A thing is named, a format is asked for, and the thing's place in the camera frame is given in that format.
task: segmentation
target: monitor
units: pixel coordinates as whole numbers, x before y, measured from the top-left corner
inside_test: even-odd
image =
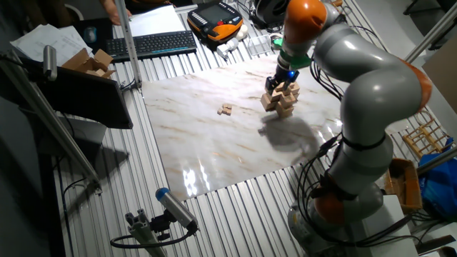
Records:
[[[43,63],[21,58],[30,72],[43,73]],[[37,81],[56,111],[92,119],[112,129],[131,129],[133,124],[117,81],[57,67],[55,81]]]

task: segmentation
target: marble tabletop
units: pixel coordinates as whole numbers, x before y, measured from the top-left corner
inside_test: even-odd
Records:
[[[338,99],[302,69],[293,116],[265,112],[260,98],[276,56],[143,85],[170,189],[179,200],[284,168],[313,156],[341,128]],[[347,84],[338,82],[343,89]],[[232,114],[218,115],[222,104]],[[390,125],[387,133],[405,129]]]

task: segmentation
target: keyboard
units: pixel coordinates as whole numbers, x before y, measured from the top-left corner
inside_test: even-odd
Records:
[[[134,43],[138,59],[188,54],[197,49],[192,31],[135,36]],[[124,39],[107,40],[106,53],[113,57],[114,61],[128,61],[130,59]]]

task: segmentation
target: cardboard box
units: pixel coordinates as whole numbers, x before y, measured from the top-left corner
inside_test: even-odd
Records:
[[[404,214],[422,209],[419,178],[412,161],[394,158],[384,179],[386,193],[398,196]]]
[[[427,76],[457,113],[457,35],[449,39],[444,46],[422,66]]]
[[[108,70],[108,65],[111,61],[113,61],[113,58],[111,58],[111,56],[103,50],[98,50],[95,56],[91,58],[87,53],[87,50],[82,49],[79,53],[75,54],[64,65],[62,65],[62,68],[109,79],[115,72]]]

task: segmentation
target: paper stack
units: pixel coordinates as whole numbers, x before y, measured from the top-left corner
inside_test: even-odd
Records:
[[[130,21],[130,28],[132,36],[186,30],[172,5],[134,16]]]
[[[56,49],[57,66],[62,66],[82,49],[92,52],[92,48],[86,45],[73,26],[59,30],[52,25],[39,25],[27,35],[10,43],[35,61],[43,61],[44,47],[52,46]]]

